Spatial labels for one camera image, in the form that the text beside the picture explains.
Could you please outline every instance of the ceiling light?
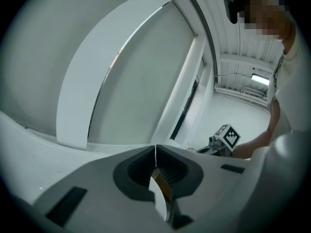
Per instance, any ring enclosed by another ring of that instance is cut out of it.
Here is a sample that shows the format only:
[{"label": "ceiling light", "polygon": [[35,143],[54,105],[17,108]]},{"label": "ceiling light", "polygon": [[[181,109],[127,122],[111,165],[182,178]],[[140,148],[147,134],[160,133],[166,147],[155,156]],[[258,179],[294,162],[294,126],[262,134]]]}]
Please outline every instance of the ceiling light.
[{"label": "ceiling light", "polygon": [[252,74],[252,80],[257,81],[259,83],[265,84],[265,85],[269,85],[269,79],[263,77],[263,76],[259,76],[257,74]]}]

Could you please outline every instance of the person's arm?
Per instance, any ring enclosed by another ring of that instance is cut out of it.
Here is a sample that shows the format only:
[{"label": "person's arm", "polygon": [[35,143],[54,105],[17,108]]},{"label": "person's arm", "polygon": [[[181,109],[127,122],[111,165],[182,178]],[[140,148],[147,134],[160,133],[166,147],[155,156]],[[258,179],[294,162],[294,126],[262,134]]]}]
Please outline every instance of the person's arm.
[{"label": "person's arm", "polygon": [[268,128],[265,132],[260,134],[254,140],[238,145],[232,152],[233,158],[247,159],[251,158],[253,152],[260,148],[269,145],[272,133],[276,128],[277,122],[280,118],[280,106],[277,100],[271,102],[271,117]]}]

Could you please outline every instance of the black headset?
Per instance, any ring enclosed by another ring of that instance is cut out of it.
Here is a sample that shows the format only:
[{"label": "black headset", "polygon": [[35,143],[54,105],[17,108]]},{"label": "black headset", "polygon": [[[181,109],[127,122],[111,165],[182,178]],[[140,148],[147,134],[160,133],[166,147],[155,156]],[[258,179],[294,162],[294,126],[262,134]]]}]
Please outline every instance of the black headset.
[{"label": "black headset", "polygon": [[238,12],[244,11],[246,2],[249,0],[224,0],[225,10],[231,23],[238,22]]}]

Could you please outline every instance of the neck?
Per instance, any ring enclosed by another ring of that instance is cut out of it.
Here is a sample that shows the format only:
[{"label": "neck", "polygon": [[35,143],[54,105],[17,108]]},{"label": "neck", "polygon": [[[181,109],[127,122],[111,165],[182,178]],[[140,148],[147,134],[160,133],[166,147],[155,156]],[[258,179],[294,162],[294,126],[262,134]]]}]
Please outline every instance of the neck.
[{"label": "neck", "polygon": [[283,37],[282,44],[284,46],[284,51],[283,53],[286,55],[288,54],[288,52],[290,51],[292,45],[294,44],[295,41],[295,36],[296,36],[296,29],[295,29],[295,25],[291,22],[290,23],[290,28],[289,28],[289,32],[286,34],[285,37]]}]

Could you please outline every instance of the ceiling beam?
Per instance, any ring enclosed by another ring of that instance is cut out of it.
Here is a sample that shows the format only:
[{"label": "ceiling beam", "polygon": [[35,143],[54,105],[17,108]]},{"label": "ceiling beam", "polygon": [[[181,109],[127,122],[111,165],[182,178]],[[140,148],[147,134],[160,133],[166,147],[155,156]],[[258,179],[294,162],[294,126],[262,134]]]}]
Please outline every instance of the ceiling beam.
[{"label": "ceiling beam", "polygon": [[269,72],[269,73],[273,73],[273,70],[276,66],[272,63],[268,63],[268,62],[258,60],[255,58],[236,55],[236,54],[227,54],[227,53],[220,54],[220,61],[221,62],[242,64],[242,65],[246,65],[249,67],[255,67],[255,68],[259,68],[263,71]]}]

